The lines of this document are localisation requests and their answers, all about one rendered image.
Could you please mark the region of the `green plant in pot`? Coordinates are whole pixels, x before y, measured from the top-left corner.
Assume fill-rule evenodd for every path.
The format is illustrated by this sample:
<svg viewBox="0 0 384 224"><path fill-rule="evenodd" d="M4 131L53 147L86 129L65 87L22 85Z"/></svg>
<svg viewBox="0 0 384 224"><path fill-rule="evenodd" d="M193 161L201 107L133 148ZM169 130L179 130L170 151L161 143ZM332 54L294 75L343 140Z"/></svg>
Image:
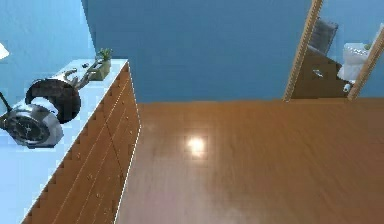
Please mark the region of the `green plant in pot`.
<svg viewBox="0 0 384 224"><path fill-rule="evenodd" d="M101 48L95 56L95 62L88 69L91 81L103 81L109 74L112 59L111 48Z"/></svg>

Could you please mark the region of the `wooden chest of drawers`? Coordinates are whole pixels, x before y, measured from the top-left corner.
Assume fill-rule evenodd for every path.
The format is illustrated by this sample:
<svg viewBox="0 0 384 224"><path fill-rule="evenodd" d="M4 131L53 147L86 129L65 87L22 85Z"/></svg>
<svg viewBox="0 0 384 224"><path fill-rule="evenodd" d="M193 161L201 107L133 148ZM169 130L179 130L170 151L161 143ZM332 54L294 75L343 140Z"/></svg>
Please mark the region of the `wooden chest of drawers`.
<svg viewBox="0 0 384 224"><path fill-rule="evenodd" d="M52 149L0 130L0 224L114 224L140 121L129 62L80 90L77 117Z"/></svg>

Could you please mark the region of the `grey branch sculpture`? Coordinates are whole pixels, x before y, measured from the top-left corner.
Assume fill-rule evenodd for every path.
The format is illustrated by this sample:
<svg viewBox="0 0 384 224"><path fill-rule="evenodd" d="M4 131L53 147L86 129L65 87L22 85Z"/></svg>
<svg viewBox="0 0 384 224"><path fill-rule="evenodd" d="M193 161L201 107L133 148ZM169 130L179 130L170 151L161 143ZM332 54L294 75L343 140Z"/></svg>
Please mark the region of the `grey branch sculpture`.
<svg viewBox="0 0 384 224"><path fill-rule="evenodd" d="M64 71L63 79L67 83L71 84L75 89L82 89L91 81L88 69L93 65L93 63L89 63L89 67L87 68L82 68L81 64L79 68L72 68Z"/></svg>

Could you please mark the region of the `black round bowl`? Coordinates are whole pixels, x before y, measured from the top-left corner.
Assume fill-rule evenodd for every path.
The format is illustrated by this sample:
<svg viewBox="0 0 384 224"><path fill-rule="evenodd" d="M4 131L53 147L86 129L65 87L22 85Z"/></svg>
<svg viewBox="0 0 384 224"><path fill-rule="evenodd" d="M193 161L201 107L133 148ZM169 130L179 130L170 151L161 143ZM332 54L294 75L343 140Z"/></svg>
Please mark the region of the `black round bowl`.
<svg viewBox="0 0 384 224"><path fill-rule="evenodd" d="M25 103L30 104L35 98L48 100L57 110L57 119L61 124L73 120L81 108L81 97L71 84L58 79L40 79L27 90Z"/></svg>

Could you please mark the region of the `grey towel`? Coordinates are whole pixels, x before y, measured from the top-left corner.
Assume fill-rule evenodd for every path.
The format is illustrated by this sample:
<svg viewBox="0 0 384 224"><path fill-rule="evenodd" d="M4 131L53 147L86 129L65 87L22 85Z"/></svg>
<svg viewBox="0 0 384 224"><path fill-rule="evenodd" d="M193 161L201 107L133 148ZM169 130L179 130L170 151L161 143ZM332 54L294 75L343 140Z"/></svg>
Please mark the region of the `grey towel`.
<svg viewBox="0 0 384 224"><path fill-rule="evenodd" d="M309 46L326 55L332 45L338 27L339 25L335 22L318 18L312 32Z"/></svg>

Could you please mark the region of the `white lamp shade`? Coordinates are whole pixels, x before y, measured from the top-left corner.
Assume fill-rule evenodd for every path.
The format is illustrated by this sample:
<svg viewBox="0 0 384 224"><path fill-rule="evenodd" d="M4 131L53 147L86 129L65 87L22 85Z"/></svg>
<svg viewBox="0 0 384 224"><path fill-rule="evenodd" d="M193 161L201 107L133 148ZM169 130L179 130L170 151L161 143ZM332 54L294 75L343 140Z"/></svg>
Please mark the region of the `white lamp shade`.
<svg viewBox="0 0 384 224"><path fill-rule="evenodd" d="M10 52L6 49L6 47L0 42L0 60L8 57Z"/></svg>

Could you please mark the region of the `wooden door frame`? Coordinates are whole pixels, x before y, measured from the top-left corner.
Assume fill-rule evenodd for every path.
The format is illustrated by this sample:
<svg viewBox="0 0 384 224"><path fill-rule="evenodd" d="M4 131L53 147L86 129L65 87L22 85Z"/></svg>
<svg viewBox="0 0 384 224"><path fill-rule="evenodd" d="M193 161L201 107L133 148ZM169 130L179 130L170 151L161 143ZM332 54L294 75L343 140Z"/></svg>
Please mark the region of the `wooden door frame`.
<svg viewBox="0 0 384 224"><path fill-rule="evenodd" d="M295 90L295 85L298 80L306 52L308 50L308 45L315 27L315 23L318 20L319 13L321 12L323 2L324 0L311 0L311 6L308 10L308 14L305 19L304 29L301 35L300 42L297 46L292 68L282 97L282 100L285 102L289 102L292 98L293 92ZM384 26L379 29L378 34L375 37L375 41L371 45L370 54L367 58L367 61L364 63L362 69L360 70L357 76L354 86L347 95L348 100L353 101L359 96L361 89L368 81L370 74L376 66L376 63L379 60L379 57L381 56L383 51Z"/></svg>

